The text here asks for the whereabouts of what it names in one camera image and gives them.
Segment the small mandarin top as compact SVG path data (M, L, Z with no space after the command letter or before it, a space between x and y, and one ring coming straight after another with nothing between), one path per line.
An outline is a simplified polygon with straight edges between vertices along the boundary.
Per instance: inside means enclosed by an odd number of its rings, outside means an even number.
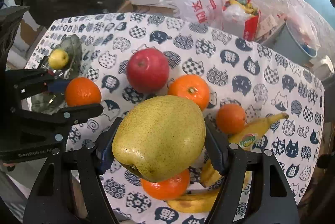
M88 78L71 80L65 90L65 102L69 107L100 104L101 99L100 89Z

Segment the yellow green apple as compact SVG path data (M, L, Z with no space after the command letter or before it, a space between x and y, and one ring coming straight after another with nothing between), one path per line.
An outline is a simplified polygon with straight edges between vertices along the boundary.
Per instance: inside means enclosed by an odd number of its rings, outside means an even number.
M69 61L69 55L65 50L55 49L48 58L49 66L54 70L64 68Z

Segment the grey blue trash bin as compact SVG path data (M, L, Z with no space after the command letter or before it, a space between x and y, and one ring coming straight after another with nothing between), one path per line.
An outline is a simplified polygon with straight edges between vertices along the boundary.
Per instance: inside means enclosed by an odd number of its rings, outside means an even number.
M287 22L277 36L273 51L301 66L317 56L316 50L297 40L297 35L290 30Z

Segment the white plastic shopping bag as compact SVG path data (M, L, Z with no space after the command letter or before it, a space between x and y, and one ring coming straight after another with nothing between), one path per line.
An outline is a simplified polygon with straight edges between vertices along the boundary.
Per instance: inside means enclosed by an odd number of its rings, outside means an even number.
M172 7L174 16L184 21L222 28L222 0L160 0L160 4Z

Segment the black cylindrical device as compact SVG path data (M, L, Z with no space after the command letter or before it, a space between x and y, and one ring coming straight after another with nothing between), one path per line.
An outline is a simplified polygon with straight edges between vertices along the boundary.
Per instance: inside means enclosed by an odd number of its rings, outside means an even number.
M104 6L110 12L117 12L126 0L104 0Z

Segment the large orange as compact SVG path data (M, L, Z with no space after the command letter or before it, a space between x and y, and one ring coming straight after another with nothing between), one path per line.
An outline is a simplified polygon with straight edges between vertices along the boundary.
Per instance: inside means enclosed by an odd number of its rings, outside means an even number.
M210 101L210 88L198 75L183 75L171 83L168 95L180 96L193 101L204 111Z

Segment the small mandarin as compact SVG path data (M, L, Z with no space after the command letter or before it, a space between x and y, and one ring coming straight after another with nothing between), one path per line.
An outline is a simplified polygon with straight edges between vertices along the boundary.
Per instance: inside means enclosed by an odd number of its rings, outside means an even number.
M218 110L215 121L221 132L227 135L237 134L245 127L246 114L238 104L225 104Z
M88 78L71 80L65 90L65 102L69 107L100 104L101 99L100 89Z

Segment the banana with sticker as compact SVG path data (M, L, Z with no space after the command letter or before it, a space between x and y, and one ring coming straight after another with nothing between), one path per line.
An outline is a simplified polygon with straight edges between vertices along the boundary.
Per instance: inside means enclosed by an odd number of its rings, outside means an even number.
M285 112L264 118L258 118L253 122L248 123L240 133L228 137L228 141L229 143L239 145L239 147L246 151L250 151L251 147L258 140L263 138L272 124L275 124L283 119L287 120L288 118L289 115Z

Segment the large red apple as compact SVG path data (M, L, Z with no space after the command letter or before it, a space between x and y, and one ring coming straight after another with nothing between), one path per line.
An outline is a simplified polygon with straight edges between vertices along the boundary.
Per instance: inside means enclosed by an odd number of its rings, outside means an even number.
M131 87L137 92L157 92L168 80L168 59L154 48L140 50L129 59L126 76Z

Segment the spotted banana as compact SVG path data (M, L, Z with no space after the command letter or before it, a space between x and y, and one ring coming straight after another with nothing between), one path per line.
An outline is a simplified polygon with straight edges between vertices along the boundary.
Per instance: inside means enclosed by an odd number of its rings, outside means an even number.
M207 213L214 205L224 179L225 177L213 168L211 160L208 159L200 173L200 184L207 190L201 193L183 194L174 200L168 200L167 205L181 213Z

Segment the cat pattern tablecloth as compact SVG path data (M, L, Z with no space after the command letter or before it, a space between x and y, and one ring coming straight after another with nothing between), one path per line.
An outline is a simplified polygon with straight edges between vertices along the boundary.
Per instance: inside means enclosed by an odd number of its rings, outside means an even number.
M127 79L136 53L161 52L168 77L157 95L188 96L213 123L235 129L238 122L281 112L262 138L241 140L248 150L270 150L279 161L296 202L304 196L316 166L324 122L324 87L309 70L273 50L205 25L159 15L111 13L58 19L46 31L27 67L34 69L71 35L82 56L74 69L96 86L103 113L73 126L67 148L95 141L117 117L150 98Z

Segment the large yellow pear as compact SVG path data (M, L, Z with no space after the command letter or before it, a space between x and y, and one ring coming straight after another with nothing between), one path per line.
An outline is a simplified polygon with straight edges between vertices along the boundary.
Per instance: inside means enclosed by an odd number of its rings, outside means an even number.
M202 153L206 126L202 110L178 96L157 96L128 112L112 143L115 159L149 182L167 180Z

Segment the cardboard box pieces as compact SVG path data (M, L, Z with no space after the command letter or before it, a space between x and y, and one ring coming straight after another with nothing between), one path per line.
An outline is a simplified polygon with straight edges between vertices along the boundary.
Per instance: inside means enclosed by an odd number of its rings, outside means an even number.
M275 37L281 31L286 22L287 15L285 13L270 14L263 19L258 25L258 32L255 42L264 43Z

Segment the dark glass plate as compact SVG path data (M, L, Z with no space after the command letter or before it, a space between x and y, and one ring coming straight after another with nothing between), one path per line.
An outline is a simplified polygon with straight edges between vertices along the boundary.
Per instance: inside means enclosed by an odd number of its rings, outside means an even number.
M53 69L49 65L49 56L55 50L66 52L69 59L67 64L59 70ZM66 36L57 46L52 46L50 54L43 57L38 68L48 70L55 79L70 80L79 76L82 60L82 46L77 35ZM53 91L46 91L30 97L30 107L33 112L52 114L66 106L65 88L56 88Z

